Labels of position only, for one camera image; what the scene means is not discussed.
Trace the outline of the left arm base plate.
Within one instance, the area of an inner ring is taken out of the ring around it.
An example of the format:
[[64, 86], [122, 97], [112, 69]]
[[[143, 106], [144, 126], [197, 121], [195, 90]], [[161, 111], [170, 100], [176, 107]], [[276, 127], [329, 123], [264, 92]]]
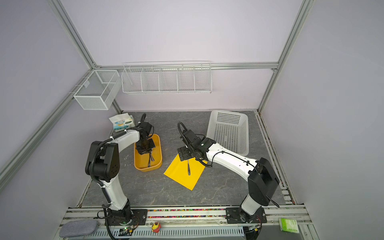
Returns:
[[146, 224], [147, 209], [133, 209], [128, 212], [107, 210], [107, 223], [109, 226], [142, 226]]

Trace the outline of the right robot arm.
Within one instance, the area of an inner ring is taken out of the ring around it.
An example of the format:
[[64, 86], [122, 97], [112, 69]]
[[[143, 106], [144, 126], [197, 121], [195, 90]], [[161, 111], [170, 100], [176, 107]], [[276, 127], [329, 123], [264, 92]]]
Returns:
[[254, 217], [256, 212], [273, 203], [272, 200], [280, 180], [269, 160], [259, 160], [236, 154], [215, 140], [200, 138], [190, 129], [179, 130], [185, 144], [178, 149], [181, 161], [195, 160], [206, 168], [213, 164], [221, 165], [242, 177], [248, 183], [249, 193], [240, 205], [240, 213], [245, 217]]

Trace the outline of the yellow paper napkin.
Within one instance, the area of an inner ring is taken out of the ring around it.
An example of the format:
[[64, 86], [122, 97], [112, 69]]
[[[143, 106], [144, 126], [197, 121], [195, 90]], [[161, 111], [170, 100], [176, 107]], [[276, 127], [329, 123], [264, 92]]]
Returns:
[[189, 159], [189, 162], [191, 176], [188, 176], [187, 160], [181, 161], [179, 155], [176, 155], [172, 163], [164, 172], [164, 175], [192, 191], [206, 167], [195, 159]]

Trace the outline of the silver fork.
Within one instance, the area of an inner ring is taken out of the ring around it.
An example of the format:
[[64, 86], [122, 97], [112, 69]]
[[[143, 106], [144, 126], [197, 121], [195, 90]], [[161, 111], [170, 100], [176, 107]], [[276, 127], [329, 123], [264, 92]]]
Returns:
[[190, 168], [189, 160], [187, 160], [187, 169], [188, 169], [188, 176], [191, 176], [191, 168]]

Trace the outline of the silver spoon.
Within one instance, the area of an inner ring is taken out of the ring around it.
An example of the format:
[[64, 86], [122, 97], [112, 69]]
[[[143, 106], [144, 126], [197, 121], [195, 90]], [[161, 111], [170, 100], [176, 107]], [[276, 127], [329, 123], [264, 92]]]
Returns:
[[148, 168], [151, 167], [151, 164], [152, 164], [152, 162], [154, 162], [154, 161], [155, 161], [155, 159], [154, 159], [152, 153], [149, 153]]

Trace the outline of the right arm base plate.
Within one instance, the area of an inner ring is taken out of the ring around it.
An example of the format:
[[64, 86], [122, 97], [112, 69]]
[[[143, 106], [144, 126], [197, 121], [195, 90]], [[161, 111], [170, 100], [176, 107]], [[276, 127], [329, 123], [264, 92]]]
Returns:
[[240, 207], [225, 208], [228, 224], [264, 224], [267, 223], [263, 207], [259, 207], [253, 215], [247, 214]]

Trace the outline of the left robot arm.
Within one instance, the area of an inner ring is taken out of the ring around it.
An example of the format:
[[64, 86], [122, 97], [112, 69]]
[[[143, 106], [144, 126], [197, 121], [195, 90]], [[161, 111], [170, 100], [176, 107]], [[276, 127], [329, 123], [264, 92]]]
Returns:
[[104, 141], [94, 141], [89, 150], [85, 172], [102, 189], [112, 211], [123, 211], [130, 207], [118, 174], [120, 171], [120, 152], [132, 144], [140, 155], [148, 154], [155, 147], [151, 139], [154, 127], [145, 121]]

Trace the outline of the white perforated plastic basket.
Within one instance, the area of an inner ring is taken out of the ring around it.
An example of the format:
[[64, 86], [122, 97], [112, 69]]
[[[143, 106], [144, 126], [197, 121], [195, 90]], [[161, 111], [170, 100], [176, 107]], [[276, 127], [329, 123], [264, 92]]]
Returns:
[[249, 121], [242, 113], [214, 110], [211, 112], [207, 137], [241, 156], [249, 154]]

